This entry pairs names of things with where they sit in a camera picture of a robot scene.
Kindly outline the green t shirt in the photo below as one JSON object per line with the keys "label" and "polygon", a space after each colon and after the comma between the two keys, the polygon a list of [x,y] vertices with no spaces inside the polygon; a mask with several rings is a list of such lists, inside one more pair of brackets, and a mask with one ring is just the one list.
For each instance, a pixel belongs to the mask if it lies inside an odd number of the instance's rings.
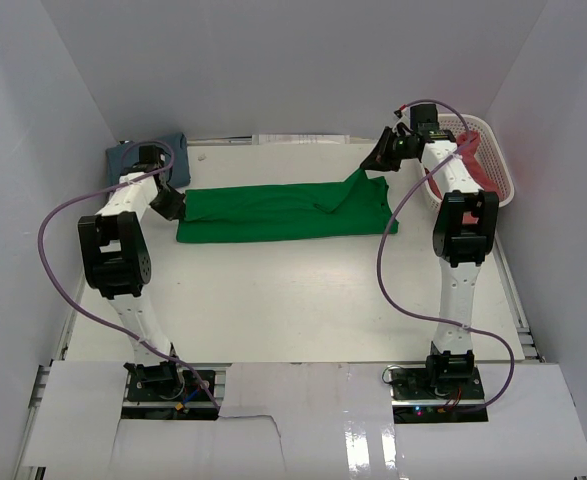
{"label": "green t shirt", "polygon": [[188,190],[176,240],[252,243],[398,232],[389,185],[357,169],[339,182]]}

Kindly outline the pink t shirt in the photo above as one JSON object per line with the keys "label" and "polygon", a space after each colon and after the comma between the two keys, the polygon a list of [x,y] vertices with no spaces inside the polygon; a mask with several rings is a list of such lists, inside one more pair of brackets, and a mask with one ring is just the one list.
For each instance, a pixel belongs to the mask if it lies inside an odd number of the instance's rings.
{"label": "pink t shirt", "polygon": [[453,141],[445,137],[443,140],[425,144],[421,155],[424,173],[428,175],[435,167],[443,164],[427,180],[429,189],[438,199],[442,199],[445,193],[454,191],[501,194],[498,184],[489,178],[476,158],[479,145],[480,136],[476,131],[461,133]]}

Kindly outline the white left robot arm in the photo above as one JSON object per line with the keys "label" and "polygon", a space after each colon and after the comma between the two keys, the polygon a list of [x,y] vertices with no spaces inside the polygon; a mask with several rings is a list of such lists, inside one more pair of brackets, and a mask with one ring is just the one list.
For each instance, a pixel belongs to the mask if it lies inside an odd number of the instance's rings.
{"label": "white left robot arm", "polygon": [[144,287],[152,277],[150,254],[140,220],[153,210],[168,221],[185,213],[185,195],[169,185],[170,173],[147,174],[166,165],[168,153],[157,144],[139,147],[138,160],[123,168],[124,186],[92,216],[78,221],[88,285],[99,291],[130,331],[134,361],[127,363],[133,385],[172,400],[184,389],[184,374],[168,356],[175,355]]}

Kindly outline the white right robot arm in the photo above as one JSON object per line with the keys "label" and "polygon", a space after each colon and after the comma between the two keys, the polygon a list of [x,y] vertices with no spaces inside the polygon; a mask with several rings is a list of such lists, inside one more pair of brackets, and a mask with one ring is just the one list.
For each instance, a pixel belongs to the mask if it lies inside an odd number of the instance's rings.
{"label": "white right robot arm", "polygon": [[420,100],[395,112],[409,112],[409,122],[385,127],[374,149],[362,161],[364,171],[396,172],[401,163],[417,159],[426,178],[441,195],[432,244],[441,268],[440,313],[426,366],[413,378],[432,396],[445,399],[461,393],[472,380],[475,359],[471,340],[475,284],[494,245],[499,196],[485,190],[469,172],[455,135],[440,127],[439,101]]}

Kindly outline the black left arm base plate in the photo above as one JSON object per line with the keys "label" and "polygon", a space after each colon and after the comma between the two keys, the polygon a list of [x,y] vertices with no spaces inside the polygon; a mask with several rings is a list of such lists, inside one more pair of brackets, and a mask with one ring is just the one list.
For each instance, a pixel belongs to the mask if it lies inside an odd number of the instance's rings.
{"label": "black left arm base plate", "polygon": [[215,421],[223,395],[221,374],[214,369],[198,370],[202,382],[188,369],[172,362],[153,366],[125,363],[127,383],[121,418],[124,420]]}

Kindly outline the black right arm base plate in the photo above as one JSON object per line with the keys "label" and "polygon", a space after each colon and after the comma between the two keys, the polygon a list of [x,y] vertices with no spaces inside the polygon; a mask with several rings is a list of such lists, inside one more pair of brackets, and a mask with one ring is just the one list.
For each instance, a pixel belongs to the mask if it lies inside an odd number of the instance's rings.
{"label": "black right arm base plate", "polygon": [[387,366],[382,382],[390,388],[396,425],[485,423],[489,420],[477,368],[468,379],[432,386],[425,367]]}

